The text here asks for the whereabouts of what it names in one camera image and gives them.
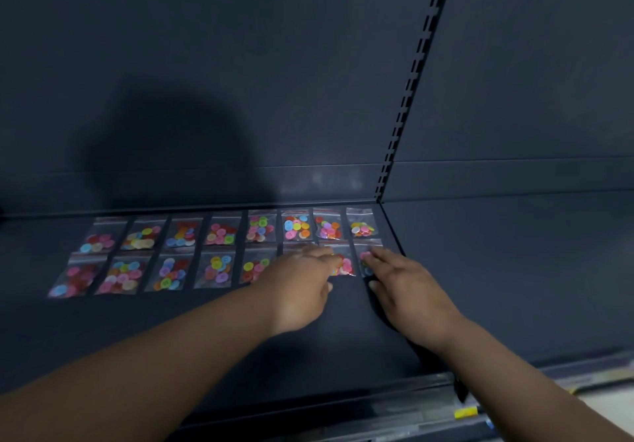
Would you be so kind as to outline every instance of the person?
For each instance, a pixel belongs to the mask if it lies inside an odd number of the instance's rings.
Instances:
[[[419,263],[382,247],[366,262],[387,319],[446,361],[506,440],[634,440],[465,318]],[[247,288],[3,395],[0,440],[165,439],[258,344],[321,315],[337,263],[306,246]]]

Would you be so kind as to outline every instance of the person's right hand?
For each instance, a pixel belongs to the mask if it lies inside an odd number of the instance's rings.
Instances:
[[[382,246],[371,252],[363,261],[378,278],[370,288],[387,319],[410,341],[441,353],[463,316],[423,265]]]

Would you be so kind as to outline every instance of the person's left hand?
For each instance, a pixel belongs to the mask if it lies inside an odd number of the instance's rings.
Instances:
[[[299,330],[323,312],[332,290],[329,275],[340,259],[332,248],[306,245],[271,264],[250,290],[257,291],[273,310],[273,334]]]

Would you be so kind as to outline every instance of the person's left arm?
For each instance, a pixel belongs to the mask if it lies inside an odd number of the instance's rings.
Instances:
[[[256,346],[320,316],[331,253],[281,257],[254,285],[0,396],[0,440],[165,439]]]

